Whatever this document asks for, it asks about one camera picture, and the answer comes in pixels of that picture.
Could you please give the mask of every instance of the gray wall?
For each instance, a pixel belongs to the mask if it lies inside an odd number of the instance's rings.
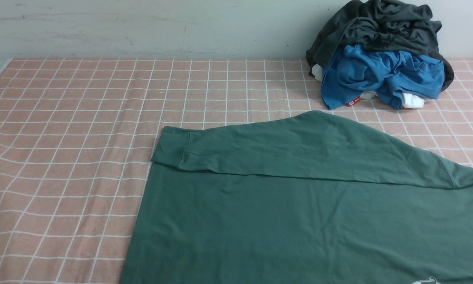
[[[346,0],[0,0],[0,59],[290,58]],[[473,56],[473,0],[429,4],[445,56]]]

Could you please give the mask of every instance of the pile of clothes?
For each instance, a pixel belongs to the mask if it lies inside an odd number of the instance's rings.
[[[332,110],[377,95],[395,109],[422,108],[454,79],[438,51],[441,22],[427,5],[397,0],[352,0],[307,50],[310,76],[322,82]]]

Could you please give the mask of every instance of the red tag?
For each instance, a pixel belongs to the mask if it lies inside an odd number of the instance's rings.
[[[351,106],[357,104],[360,100],[361,100],[361,97],[356,97],[353,101],[348,102],[347,105],[348,105],[349,107],[351,107]]]

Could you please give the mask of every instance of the print on shirt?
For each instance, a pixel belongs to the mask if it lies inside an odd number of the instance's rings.
[[[419,280],[419,281],[413,282],[412,284],[441,284],[441,283],[437,282],[436,278],[429,277],[429,280]]]

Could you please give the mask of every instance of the white cloth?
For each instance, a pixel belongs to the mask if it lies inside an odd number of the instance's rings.
[[[411,93],[403,93],[403,107],[404,108],[423,108],[424,99]]]
[[[364,91],[361,94],[361,99],[372,99],[372,97],[376,96],[377,92],[375,91]]]
[[[312,67],[312,74],[314,74],[317,81],[322,82],[322,68],[319,66],[319,64],[316,64]]]
[[[376,95],[377,93],[375,91],[365,91],[361,94],[361,99],[372,99],[372,97]],[[423,108],[424,99],[422,99],[418,95],[413,95],[411,93],[404,92],[403,93],[403,107],[404,108]]]

